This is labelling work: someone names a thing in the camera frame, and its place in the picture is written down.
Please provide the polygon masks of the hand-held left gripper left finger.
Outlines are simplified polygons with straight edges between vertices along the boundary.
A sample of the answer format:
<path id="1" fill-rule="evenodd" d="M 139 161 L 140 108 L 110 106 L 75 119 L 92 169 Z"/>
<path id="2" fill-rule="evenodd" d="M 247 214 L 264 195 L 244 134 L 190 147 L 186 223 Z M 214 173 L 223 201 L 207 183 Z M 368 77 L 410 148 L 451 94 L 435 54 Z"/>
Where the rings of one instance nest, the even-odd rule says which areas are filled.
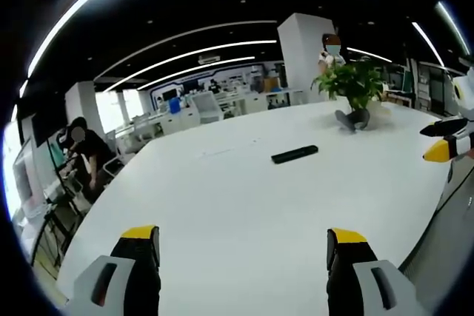
<path id="1" fill-rule="evenodd" d="M 159 228 L 124 232 L 73 284 L 73 315 L 157 315 L 161 291 Z"/>

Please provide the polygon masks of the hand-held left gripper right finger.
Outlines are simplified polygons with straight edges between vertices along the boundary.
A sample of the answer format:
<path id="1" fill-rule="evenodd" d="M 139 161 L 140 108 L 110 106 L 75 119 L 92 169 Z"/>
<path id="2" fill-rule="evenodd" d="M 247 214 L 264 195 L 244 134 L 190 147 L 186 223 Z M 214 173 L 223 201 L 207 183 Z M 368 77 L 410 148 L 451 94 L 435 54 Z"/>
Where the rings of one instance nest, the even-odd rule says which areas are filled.
<path id="1" fill-rule="evenodd" d="M 357 232 L 327 230 L 327 276 L 330 315 L 418 314 L 414 285 Z"/>

